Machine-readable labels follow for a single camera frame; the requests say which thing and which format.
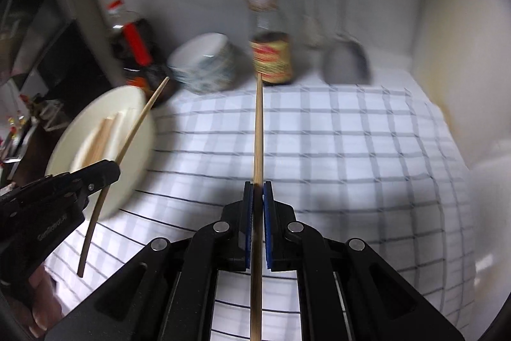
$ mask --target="white plate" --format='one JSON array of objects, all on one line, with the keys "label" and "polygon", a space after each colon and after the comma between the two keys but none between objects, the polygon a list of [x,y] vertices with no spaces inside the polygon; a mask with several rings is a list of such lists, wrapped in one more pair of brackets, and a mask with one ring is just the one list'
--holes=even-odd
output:
[{"label": "white plate", "polygon": [[[130,117],[130,119],[136,119],[145,104],[145,94],[141,89],[133,86],[118,87],[98,97],[76,117],[62,135],[48,162],[46,175],[69,172],[82,144],[90,137],[90,134],[96,129],[101,120],[106,117],[113,117],[118,112],[126,112],[128,109],[133,109],[130,113],[134,117]],[[124,126],[123,132],[127,134],[130,127]],[[115,214],[129,198],[142,176],[144,176],[152,153],[154,139],[154,121],[149,113],[142,122],[121,162],[121,176],[110,187],[101,209],[100,220]],[[123,143],[124,138],[120,140],[120,146]],[[84,215],[87,219],[90,219],[98,196],[99,192],[96,192],[89,197],[89,205],[84,210]]]}]

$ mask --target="bottle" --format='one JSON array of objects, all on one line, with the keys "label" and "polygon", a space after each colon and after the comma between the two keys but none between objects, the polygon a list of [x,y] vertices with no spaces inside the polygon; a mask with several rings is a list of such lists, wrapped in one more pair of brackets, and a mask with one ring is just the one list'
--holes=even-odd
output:
[{"label": "bottle", "polygon": [[250,46],[254,68],[267,86],[289,84],[293,77],[289,34],[277,0],[247,0],[251,10]]},{"label": "bottle", "polygon": [[[126,84],[140,87],[149,99],[170,71],[154,42],[149,22],[138,13],[126,10],[123,0],[108,6],[113,53],[124,66]],[[166,102],[175,92],[169,81],[154,106]]]}]

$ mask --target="bolt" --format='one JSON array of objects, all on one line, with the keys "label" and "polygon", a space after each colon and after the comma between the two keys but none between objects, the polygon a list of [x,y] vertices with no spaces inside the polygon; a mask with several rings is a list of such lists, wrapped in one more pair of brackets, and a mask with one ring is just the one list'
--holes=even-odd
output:
[{"label": "bolt", "polygon": [[217,221],[213,224],[213,230],[217,233],[224,233],[229,230],[229,223],[226,223],[225,221]]},{"label": "bolt", "polygon": [[158,237],[157,239],[151,242],[151,249],[153,249],[155,252],[159,252],[160,250],[163,250],[165,247],[167,247],[167,241],[165,239],[162,239],[161,237]]},{"label": "bolt", "polygon": [[293,221],[292,223],[288,224],[288,230],[291,233],[300,233],[303,231],[303,224],[299,223],[298,221]]},{"label": "bolt", "polygon": [[358,252],[361,252],[365,248],[365,243],[360,239],[351,239],[349,241],[349,246]]}]

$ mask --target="blue gripper pad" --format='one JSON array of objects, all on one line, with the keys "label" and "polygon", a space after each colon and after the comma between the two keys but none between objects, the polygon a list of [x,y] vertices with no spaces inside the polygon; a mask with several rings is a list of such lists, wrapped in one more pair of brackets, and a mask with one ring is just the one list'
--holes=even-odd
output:
[{"label": "blue gripper pad", "polygon": [[273,200],[273,192],[271,190],[271,183],[266,181],[263,185],[263,214],[264,214],[264,239],[266,248],[266,267],[271,269],[273,259],[271,256],[271,221],[269,203]]},{"label": "blue gripper pad", "polygon": [[243,202],[246,209],[246,224],[241,224],[240,230],[245,230],[245,269],[250,268],[250,253],[252,249],[252,214],[254,210],[254,185],[250,182],[245,183],[243,191]]}]

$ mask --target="dark liquid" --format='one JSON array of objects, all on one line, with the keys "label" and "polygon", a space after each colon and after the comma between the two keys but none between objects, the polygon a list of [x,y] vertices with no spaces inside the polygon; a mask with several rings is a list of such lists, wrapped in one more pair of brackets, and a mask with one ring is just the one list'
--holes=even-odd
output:
[{"label": "dark liquid", "polygon": [[[275,42],[275,41],[289,41],[289,35],[287,33],[283,33],[281,31],[267,31],[264,33],[259,33],[252,38],[252,42]],[[282,82],[268,82],[263,80],[264,86],[282,86],[286,84],[291,84],[292,79],[282,81]]]}]

